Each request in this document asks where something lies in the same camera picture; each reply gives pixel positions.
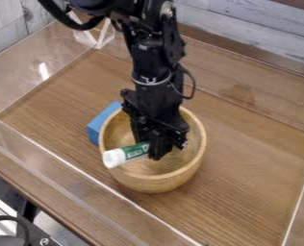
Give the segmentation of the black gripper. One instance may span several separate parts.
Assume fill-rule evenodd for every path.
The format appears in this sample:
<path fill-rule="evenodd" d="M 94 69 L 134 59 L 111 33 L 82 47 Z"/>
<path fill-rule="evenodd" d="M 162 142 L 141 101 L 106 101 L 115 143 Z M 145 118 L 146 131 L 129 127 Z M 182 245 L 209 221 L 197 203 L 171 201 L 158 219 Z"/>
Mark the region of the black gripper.
<path fill-rule="evenodd" d="M 187 147 L 189 126 L 181 114 L 183 76 L 161 80 L 134 76 L 135 89 L 123 89 L 122 108 L 130 117 L 135 142 L 150 142 L 149 157 L 161 160 L 174 148 Z"/>

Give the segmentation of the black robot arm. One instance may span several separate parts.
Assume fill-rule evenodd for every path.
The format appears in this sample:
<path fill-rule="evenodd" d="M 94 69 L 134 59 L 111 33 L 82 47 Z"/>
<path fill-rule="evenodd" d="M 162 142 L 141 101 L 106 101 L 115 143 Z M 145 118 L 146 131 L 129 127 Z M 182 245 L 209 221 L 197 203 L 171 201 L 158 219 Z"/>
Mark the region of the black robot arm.
<path fill-rule="evenodd" d="M 105 19 L 122 33 L 133 60 L 133 89 L 121 92 L 122 110 L 130 118 L 134 139 L 150 144 L 149 157 L 161 160 L 174 148 L 186 146 L 189 125 L 181 105 L 193 98 L 185 94 L 181 65 L 186 42 L 178 29 L 173 0 L 63 0 L 90 16 L 79 23 L 54 0 L 38 0 L 51 16 L 77 31 L 93 29 Z"/>

